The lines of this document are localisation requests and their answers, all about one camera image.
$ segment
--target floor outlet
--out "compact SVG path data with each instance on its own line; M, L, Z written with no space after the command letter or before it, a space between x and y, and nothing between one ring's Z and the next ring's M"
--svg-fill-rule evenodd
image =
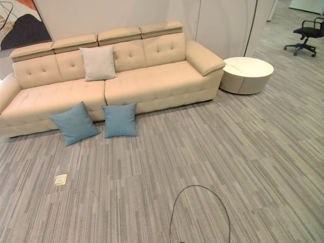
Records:
M66 177L67 177L67 174L56 176L54 186L63 186L63 185L65 185Z

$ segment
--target white wall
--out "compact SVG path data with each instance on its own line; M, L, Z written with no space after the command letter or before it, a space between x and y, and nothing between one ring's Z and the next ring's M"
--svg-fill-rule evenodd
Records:
M259 0L252 55L274 0ZM195 38L199 0L34 0L53 40L123 26L179 20ZM201 0L198 42L222 58L242 56L255 0ZM0 78L12 72L11 51L0 52Z
M252 56L274 0L259 0L246 56ZM202 0L197 41L221 58L243 56L255 0Z
M313 13L324 13L324 0L292 0L290 8L310 11Z

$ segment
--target white pillow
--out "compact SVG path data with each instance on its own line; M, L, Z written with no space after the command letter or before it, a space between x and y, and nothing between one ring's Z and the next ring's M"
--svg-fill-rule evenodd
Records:
M86 81L116 77L113 46L80 48L86 69Z

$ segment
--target side table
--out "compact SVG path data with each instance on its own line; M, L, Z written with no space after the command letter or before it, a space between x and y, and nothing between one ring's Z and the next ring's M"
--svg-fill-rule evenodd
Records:
M234 94L250 95L260 92L274 71L271 64L251 57L232 57L224 62L226 66L219 87Z

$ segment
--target beige sofa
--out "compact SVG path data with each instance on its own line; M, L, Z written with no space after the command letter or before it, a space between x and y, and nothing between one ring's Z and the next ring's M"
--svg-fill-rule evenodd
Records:
M137 102L136 113L211 100L225 63L194 41L180 22L109 30L16 49L14 74L0 83L0 135L57 129L49 115L83 101L90 118L102 105ZM79 47L114 45L117 77L85 81Z

